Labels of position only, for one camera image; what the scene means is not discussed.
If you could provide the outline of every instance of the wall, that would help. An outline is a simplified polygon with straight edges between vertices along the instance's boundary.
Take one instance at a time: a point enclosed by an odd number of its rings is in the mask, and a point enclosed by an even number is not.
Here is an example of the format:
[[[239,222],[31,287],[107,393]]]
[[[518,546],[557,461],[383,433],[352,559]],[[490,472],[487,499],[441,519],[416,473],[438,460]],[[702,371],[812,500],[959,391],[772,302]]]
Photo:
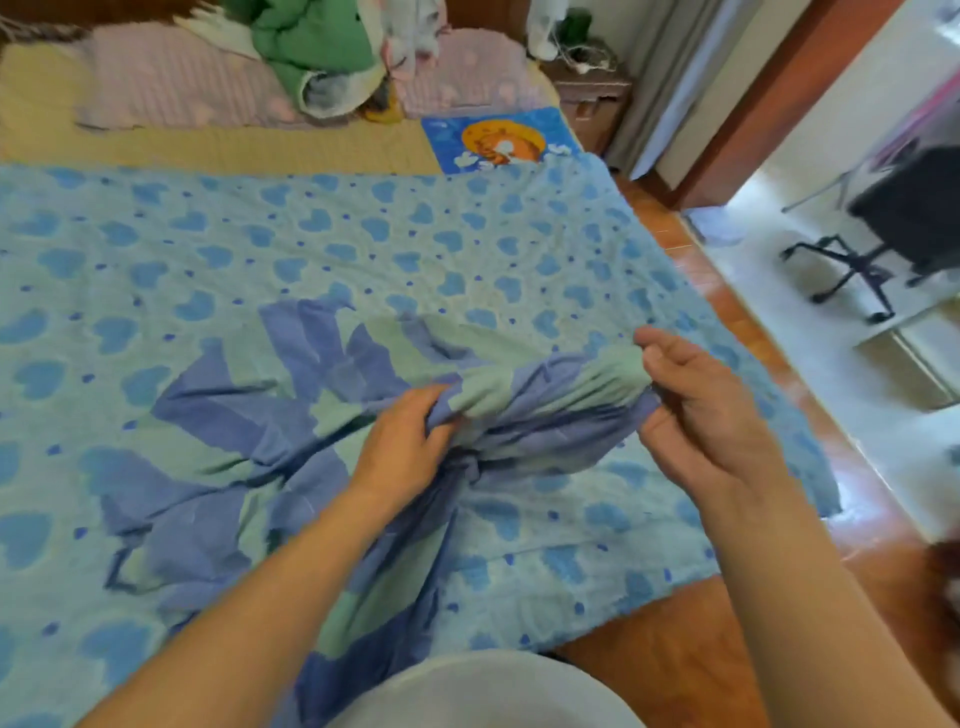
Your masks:
[[[809,4],[810,0],[765,0],[757,9],[657,163],[657,171],[671,188],[680,184]]]
[[[960,66],[960,48],[935,30],[943,0],[906,0],[784,139],[764,170],[799,197],[833,180],[880,143]]]
[[[593,13],[590,34],[608,42],[615,54],[626,59],[632,50],[637,27],[649,0],[571,0],[570,7]]]

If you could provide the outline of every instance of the pillow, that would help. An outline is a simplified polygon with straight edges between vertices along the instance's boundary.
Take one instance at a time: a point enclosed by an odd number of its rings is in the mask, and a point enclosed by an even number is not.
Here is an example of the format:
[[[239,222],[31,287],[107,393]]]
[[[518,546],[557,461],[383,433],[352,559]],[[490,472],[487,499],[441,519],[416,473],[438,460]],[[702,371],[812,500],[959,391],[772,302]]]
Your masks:
[[[496,31],[461,29],[439,38],[433,68],[418,65],[410,81],[396,80],[406,115],[473,116],[550,106],[535,84],[523,46]]]
[[[97,28],[85,42],[90,97],[77,122],[135,127],[310,129],[262,61],[220,50],[183,28],[129,23]],[[344,119],[334,123],[346,123]]]

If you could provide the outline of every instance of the nightstand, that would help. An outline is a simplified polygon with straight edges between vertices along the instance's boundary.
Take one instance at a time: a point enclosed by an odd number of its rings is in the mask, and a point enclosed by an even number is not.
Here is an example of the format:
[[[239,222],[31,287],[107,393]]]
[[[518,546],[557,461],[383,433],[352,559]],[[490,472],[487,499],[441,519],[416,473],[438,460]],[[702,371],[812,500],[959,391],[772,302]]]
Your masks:
[[[630,103],[634,82],[626,69],[579,74],[560,60],[540,68],[557,89],[560,108],[584,151],[602,155]]]

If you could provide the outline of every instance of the right hand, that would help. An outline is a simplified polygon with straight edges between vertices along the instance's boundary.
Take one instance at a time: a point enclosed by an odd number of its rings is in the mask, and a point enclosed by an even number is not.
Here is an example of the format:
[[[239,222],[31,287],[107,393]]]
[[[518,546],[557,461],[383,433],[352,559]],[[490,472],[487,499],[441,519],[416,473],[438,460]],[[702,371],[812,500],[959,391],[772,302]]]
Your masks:
[[[634,342],[663,399],[637,431],[640,442],[701,510],[729,495],[763,499],[775,483],[792,481],[777,438],[730,368],[657,328],[638,328]]]

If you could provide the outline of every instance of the black chair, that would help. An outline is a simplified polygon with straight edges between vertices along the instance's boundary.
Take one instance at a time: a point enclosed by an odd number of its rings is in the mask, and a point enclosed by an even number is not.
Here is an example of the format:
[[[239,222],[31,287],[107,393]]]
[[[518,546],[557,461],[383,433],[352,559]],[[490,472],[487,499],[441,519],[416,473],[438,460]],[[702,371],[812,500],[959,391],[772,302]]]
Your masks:
[[[814,294],[810,300],[829,300],[847,281],[859,275],[885,309],[867,321],[882,324],[896,313],[883,292],[883,284],[893,274],[875,265],[878,257],[894,251],[906,258],[913,273],[913,278],[906,282],[910,288],[934,273],[960,268],[960,147],[935,147],[920,153],[860,194],[847,210],[867,224],[882,241],[879,246],[861,255],[840,235],[830,235],[812,245],[792,245],[780,257],[789,260],[804,249],[849,266],[850,271],[835,286]],[[832,243],[837,243],[843,253],[831,250]]]

